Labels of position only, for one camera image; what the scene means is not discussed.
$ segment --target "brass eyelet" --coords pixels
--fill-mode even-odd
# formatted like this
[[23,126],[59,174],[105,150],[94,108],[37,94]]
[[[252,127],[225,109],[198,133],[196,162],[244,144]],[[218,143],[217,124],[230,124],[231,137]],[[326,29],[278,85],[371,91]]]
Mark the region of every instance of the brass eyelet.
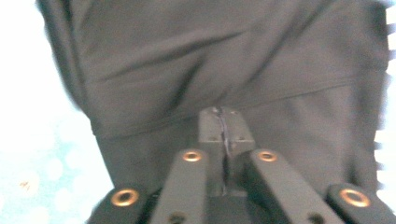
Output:
[[184,153],[183,160],[185,161],[199,161],[202,158],[201,153],[196,151],[189,151]]
[[269,151],[259,152],[259,158],[262,161],[276,161],[277,160],[276,154],[269,152]]
[[135,203],[139,193],[134,189],[121,189],[111,197],[111,202],[118,207],[125,207]]
[[[355,195],[357,196],[359,199],[356,200],[354,198],[351,198],[350,195]],[[356,207],[368,207],[370,206],[370,200],[369,198],[364,195],[361,192],[358,192],[357,190],[354,189],[343,189],[340,192],[340,196],[342,199],[344,199],[344,201],[346,201],[347,203],[356,206]]]

